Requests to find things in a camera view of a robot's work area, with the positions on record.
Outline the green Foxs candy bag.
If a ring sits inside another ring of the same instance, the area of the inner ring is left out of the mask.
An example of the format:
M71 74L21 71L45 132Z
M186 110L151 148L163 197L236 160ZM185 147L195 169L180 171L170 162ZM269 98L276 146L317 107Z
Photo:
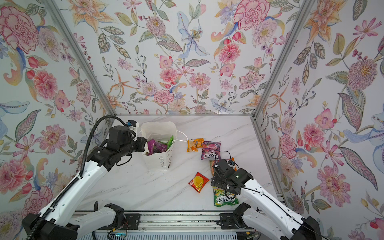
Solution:
M213 187L215 207L234 206L239 203L238 198L225 190Z

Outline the purple snack bag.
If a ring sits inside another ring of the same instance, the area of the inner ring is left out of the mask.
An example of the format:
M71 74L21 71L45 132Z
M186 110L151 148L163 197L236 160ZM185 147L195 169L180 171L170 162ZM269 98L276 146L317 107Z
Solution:
M158 153L164 153L167 151L167 144L156 141L156 140L149 140L147 143L148 151L147 155L153 155Z

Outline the white paper gift bag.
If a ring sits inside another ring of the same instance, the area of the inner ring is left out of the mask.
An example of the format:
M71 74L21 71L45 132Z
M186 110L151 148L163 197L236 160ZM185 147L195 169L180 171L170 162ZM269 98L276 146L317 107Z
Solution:
M147 140L142 155L149 171L168 170L176 142L188 141L187 135L177 130L172 122L144 123L141 134Z

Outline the green Lays chips bag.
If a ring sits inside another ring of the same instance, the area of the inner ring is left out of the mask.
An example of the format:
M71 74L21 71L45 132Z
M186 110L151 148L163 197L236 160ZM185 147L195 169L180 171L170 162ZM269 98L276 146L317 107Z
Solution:
M173 143L174 143L174 136L172 135L167 142L167 150L170 149L170 147L173 145Z

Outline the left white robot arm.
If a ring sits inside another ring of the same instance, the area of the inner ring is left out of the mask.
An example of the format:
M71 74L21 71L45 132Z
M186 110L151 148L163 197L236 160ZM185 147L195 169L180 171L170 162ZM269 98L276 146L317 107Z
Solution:
M90 154L84 154L78 174L39 213L29 213L22 221L28 240L77 240L102 227L118 229L126 222L124 209L107 204L100 210L73 218L73 214L96 183L113 167L121 166L122 157L142 153L147 140L138 137L139 124L114 126L109 138Z

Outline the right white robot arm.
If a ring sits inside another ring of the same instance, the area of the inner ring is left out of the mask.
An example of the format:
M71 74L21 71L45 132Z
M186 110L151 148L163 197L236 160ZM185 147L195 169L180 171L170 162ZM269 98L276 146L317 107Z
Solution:
M215 162L213 170L213 187L246 198L230 214L220 215L222 229L254 229L271 240L325 239L314 218L289 209L246 170L235 170L225 159Z

